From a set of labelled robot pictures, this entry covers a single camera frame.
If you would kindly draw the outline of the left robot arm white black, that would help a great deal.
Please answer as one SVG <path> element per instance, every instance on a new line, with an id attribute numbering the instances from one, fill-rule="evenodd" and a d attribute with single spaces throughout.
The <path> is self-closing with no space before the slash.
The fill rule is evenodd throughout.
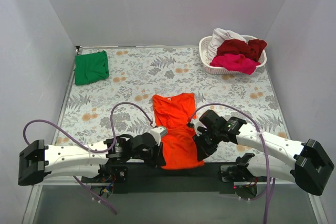
<path id="1" fill-rule="evenodd" d="M 18 184 L 30 186 L 58 176 L 83 176 L 108 181 L 117 175 L 117 165 L 130 159 L 155 164 L 162 138 L 161 127 L 135 137 L 127 134 L 85 147 L 46 145 L 36 140 L 19 154 Z"/>

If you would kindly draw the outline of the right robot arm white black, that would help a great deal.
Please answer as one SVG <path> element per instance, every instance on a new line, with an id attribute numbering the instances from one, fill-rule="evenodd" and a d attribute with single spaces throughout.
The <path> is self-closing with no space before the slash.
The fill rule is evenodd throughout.
<path id="1" fill-rule="evenodd" d="M 224 182 L 250 182 L 271 177 L 295 183 L 302 190 L 320 196 L 334 170 L 322 145 L 313 139 L 300 142 L 267 132 L 259 133 L 245 120 L 237 117 L 226 120 L 213 110 L 207 110 L 199 119 L 189 120 L 187 126 L 195 131 L 193 140 L 198 161 L 214 154 L 221 142 L 264 153 L 262 158 L 246 153 L 235 162 L 222 165 L 220 174 Z"/>

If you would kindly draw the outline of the orange t-shirt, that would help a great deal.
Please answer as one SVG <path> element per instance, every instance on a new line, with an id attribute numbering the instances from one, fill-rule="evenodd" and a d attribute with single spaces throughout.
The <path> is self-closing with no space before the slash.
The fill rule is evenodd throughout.
<path id="1" fill-rule="evenodd" d="M 195 95 L 181 93 L 173 97 L 153 97 L 155 123 L 167 129 L 162 137 L 162 151 L 158 166 L 166 170 L 192 169 L 204 166 L 197 160 L 197 148 L 193 140 L 195 131 L 187 127 L 188 120 L 196 110 Z"/>

